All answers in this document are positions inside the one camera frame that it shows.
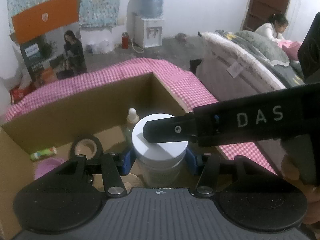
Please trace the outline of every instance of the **gray floor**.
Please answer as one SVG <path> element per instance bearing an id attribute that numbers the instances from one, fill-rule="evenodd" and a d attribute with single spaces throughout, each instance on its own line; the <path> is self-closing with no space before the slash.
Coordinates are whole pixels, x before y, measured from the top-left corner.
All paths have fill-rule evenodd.
<path id="1" fill-rule="evenodd" d="M 162 46 L 144 49 L 144 53 L 135 52 L 130 46 L 129 49 L 116 48 L 107 54 L 85 54 L 88 72 L 99 70 L 113 64 L 137 57 L 148 57 L 153 59 L 165 59 L 176 66 L 189 70 L 189 61 L 202 58 L 202 38 L 187 37 L 186 42 L 179 42 L 175 38 L 164 39 Z"/>

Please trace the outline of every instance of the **white label on box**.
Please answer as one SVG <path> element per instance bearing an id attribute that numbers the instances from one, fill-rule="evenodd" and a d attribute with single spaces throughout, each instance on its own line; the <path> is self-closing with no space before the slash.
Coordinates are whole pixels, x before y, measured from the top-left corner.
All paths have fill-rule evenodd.
<path id="1" fill-rule="evenodd" d="M 37 43 L 33 44 L 30 47 L 27 47 L 26 49 L 24 49 L 24 51 L 26 52 L 27 57 L 30 57 L 39 52 L 38 44 Z"/>
<path id="2" fill-rule="evenodd" d="M 227 68 L 227 71 L 233 78 L 237 77 L 242 70 L 243 67 L 238 62 L 233 63 L 230 67 Z"/>

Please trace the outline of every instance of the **brown wooden door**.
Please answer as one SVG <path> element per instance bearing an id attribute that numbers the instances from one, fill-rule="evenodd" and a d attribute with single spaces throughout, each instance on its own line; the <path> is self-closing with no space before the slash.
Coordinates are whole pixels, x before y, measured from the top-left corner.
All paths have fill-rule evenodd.
<path id="1" fill-rule="evenodd" d="M 289 0 L 250 0 L 243 30 L 255 31 L 274 13 L 285 13 Z"/>

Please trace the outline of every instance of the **white tag on bed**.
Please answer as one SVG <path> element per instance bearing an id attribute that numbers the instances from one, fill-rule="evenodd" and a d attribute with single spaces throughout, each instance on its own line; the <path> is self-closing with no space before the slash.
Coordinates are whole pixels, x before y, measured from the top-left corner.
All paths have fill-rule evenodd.
<path id="1" fill-rule="evenodd" d="M 227 71 L 233 78 L 237 77 L 242 70 L 243 67 L 238 62 L 233 63 L 230 67 L 227 68 Z"/>

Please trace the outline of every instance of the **gray ribbed panel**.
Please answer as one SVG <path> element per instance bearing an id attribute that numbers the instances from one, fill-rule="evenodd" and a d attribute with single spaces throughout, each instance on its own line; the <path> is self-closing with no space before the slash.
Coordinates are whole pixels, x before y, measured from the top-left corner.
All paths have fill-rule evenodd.
<path id="1" fill-rule="evenodd" d="M 297 229 L 258 234 L 230 223 L 210 200 L 197 199 L 187 189 L 134 188 L 107 201 L 90 223 L 61 235 L 23 231 L 16 240 L 307 240 Z"/>

